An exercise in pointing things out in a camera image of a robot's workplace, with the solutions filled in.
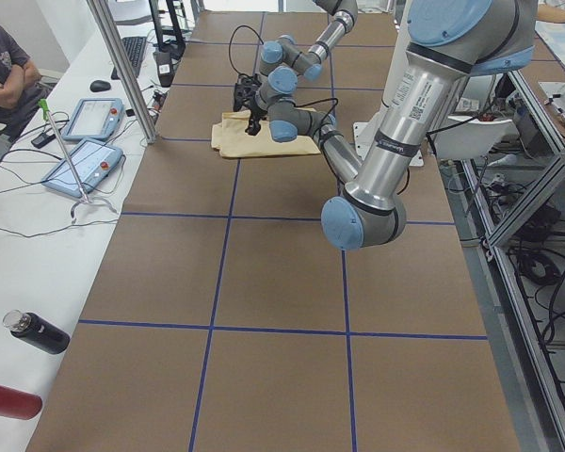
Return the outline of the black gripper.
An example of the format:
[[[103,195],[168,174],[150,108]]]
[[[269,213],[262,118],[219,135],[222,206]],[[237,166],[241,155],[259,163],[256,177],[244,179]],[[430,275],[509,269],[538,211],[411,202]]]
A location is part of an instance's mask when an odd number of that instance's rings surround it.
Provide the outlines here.
[[[249,96],[247,108],[250,111],[250,119],[245,132],[250,136],[257,136],[261,131],[260,121],[267,115],[270,104],[269,97],[261,91],[256,91]]]

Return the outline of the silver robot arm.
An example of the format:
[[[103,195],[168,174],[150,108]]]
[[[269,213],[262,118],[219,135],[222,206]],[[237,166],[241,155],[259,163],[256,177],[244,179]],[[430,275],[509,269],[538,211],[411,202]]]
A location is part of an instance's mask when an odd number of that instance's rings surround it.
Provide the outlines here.
[[[296,40],[291,33],[266,40],[261,45],[257,70],[261,78],[266,79],[276,70],[285,69],[308,81],[317,80],[333,48],[358,21],[356,1],[324,0],[313,1],[313,4],[328,14],[326,26],[311,44],[307,40]]]
[[[353,1],[324,1],[331,23],[308,51],[289,36],[264,43],[258,87],[247,100],[248,133],[268,120],[273,140],[311,138],[342,183],[325,202],[321,225],[338,249],[357,250],[395,240],[406,211],[397,187],[439,108],[461,78],[507,73],[533,55],[538,5],[534,1],[415,1],[405,11],[408,65],[365,157],[337,130],[330,114],[304,110],[294,92],[300,77],[316,79],[334,45],[358,18]]]

